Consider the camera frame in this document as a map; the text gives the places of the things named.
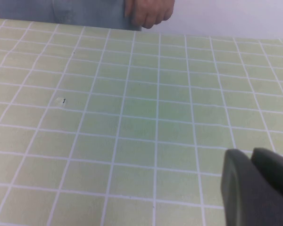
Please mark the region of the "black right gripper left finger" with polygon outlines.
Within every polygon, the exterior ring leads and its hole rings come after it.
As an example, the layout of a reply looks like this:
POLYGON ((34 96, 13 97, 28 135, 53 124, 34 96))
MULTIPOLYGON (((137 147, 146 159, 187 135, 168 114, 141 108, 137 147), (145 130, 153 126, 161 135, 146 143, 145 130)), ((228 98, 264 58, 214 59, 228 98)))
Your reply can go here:
POLYGON ((225 152, 221 194, 228 226, 283 226, 283 197, 238 149, 225 152))

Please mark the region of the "person's left hand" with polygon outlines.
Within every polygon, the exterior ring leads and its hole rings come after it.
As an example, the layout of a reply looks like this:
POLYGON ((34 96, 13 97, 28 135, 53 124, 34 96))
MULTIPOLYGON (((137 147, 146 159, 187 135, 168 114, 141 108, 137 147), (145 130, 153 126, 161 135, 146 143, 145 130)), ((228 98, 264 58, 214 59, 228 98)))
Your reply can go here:
POLYGON ((125 0, 125 17, 146 29, 167 21, 173 14, 175 0, 125 0))

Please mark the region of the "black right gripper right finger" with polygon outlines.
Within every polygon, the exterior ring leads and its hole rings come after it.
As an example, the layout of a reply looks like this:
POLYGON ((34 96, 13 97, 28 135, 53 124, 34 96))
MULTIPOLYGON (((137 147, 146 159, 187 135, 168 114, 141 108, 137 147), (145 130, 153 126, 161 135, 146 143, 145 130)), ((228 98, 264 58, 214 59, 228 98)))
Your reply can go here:
POLYGON ((283 157, 265 148, 254 148, 251 162, 265 181, 283 197, 283 157))

